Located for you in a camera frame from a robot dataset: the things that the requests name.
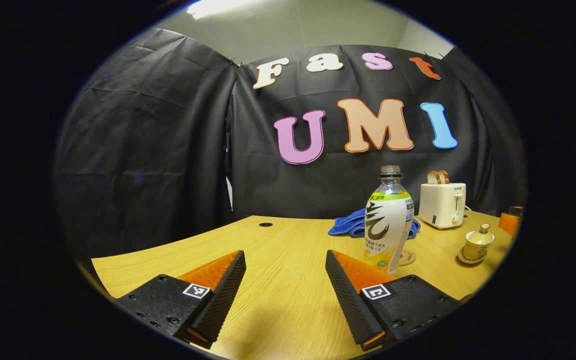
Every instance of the ceiling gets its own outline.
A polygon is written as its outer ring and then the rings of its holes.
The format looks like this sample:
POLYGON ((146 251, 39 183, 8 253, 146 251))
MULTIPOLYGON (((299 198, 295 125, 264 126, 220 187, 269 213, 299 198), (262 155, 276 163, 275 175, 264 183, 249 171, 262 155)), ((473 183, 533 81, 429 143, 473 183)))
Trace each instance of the ceiling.
POLYGON ((397 48, 409 23, 405 14, 371 0, 254 0, 198 20, 187 9, 153 28, 186 35, 243 64, 317 46, 397 48))

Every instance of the letter cutout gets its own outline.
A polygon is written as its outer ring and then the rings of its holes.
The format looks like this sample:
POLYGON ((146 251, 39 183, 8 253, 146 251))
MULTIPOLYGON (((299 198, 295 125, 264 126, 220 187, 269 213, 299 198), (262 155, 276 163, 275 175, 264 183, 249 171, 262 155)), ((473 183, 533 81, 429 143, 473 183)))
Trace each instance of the letter cutout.
POLYGON ((270 75, 279 76, 282 73, 282 65, 288 65, 288 62, 288 57, 282 57, 279 60, 257 66, 256 69, 259 70, 259 74, 256 76, 256 83, 252 86, 252 89, 259 89, 274 84, 275 79, 270 77, 270 75))
POLYGON ((436 102, 424 102, 420 105, 421 110, 425 111, 432 123, 434 129, 434 140, 432 145, 438 149, 452 149, 457 148, 457 139, 453 137, 448 127, 448 121, 444 116, 444 105, 437 104, 436 102))
POLYGON ((410 57, 410 61, 415 63, 419 67, 419 70, 430 79, 439 80, 441 76, 438 73, 434 73, 430 68, 432 64, 425 62, 421 57, 410 57))
POLYGON ((368 69, 391 70, 393 68, 393 63, 386 60, 386 56, 379 52, 366 52, 361 55, 361 59, 366 62, 368 69))
POLYGON ((303 114, 303 120, 308 122, 310 128, 310 147, 306 150, 295 148, 295 134, 293 126, 297 123, 296 117, 285 117, 274 122, 277 129, 279 155, 290 164, 308 164, 320 157, 324 150, 324 134, 322 119, 326 116, 323 110, 313 110, 303 114))
POLYGON ((335 54, 319 54, 314 55, 310 59, 306 70, 311 73, 317 73, 324 70, 339 70, 344 64, 339 62, 339 57, 335 54))
POLYGON ((384 146, 386 131, 390 134, 386 144, 390 150, 411 150, 415 146, 406 129, 402 101, 385 98, 381 101, 377 117, 358 98, 345 98, 336 105, 345 111, 348 121, 349 141, 345 144, 345 150, 349 153, 361 153, 370 148, 370 144, 364 140, 362 130, 377 149, 384 146))

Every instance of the cork coaster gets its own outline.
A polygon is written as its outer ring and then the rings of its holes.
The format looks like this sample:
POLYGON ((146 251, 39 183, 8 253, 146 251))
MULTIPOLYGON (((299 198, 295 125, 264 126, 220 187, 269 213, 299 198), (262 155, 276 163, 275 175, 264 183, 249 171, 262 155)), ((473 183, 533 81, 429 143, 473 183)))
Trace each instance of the cork coaster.
POLYGON ((401 251, 401 255, 399 256, 399 266, 403 267, 408 264, 412 264, 415 259, 417 259, 417 255, 413 251, 403 249, 401 251))

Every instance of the green label band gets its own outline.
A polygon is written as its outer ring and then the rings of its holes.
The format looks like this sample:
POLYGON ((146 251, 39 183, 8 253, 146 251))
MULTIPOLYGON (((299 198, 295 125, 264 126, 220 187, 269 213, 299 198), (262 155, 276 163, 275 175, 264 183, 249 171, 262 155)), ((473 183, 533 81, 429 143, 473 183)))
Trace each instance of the green label band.
POLYGON ((368 201, 388 201, 388 200, 397 200, 406 198, 410 198, 410 194, 408 192, 391 193, 391 194, 372 193, 372 196, 370 196, 370 199, 368 199, 368 201))

